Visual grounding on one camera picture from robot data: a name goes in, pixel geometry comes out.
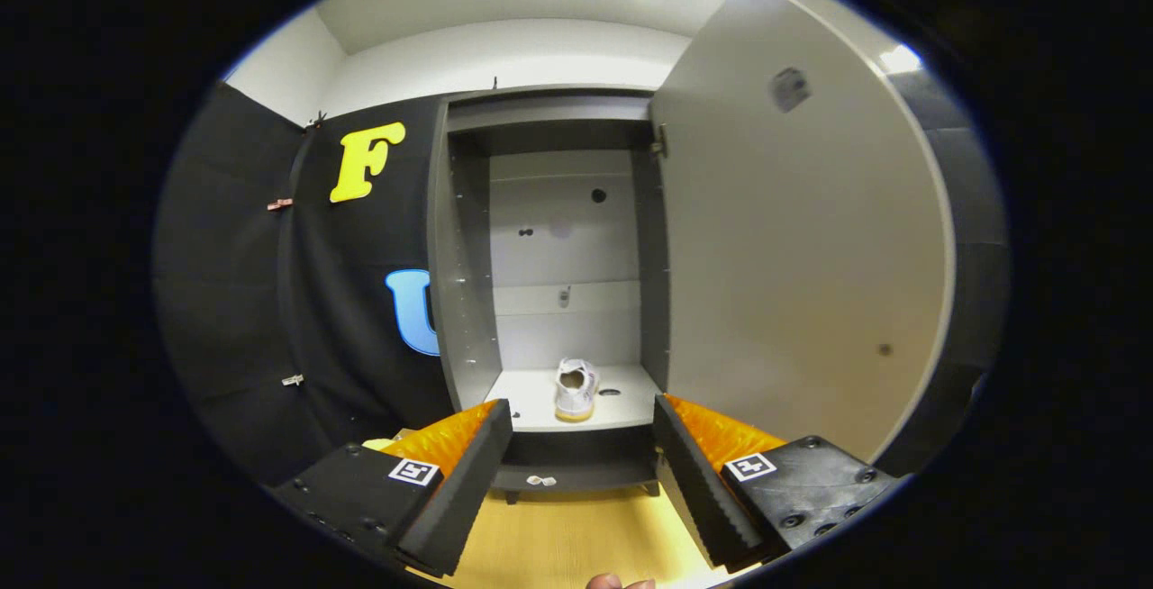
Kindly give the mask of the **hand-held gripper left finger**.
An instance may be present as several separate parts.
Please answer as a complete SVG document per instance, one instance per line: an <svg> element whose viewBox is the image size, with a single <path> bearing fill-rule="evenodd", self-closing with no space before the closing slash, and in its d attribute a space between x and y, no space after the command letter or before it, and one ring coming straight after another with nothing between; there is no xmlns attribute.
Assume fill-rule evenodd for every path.
<svg viewBox="0 0 1153 589"><path fill-rule="evenodd" d="M270 490L342 548L386 568L453 575L513 436L507 400L389 441L346 444Z"/></svg>

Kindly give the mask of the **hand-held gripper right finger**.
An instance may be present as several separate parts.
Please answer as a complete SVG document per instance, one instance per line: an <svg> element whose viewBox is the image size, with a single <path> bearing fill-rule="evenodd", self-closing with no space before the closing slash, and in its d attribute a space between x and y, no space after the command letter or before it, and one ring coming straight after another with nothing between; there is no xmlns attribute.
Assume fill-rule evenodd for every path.
<svg viewBox="0 0 1153 589"><path fill-rule="evenodd" d="M676 512L729 572L822 539L898 483L824 437L783 441L671 394L655 397L651 432Z"/></svg>

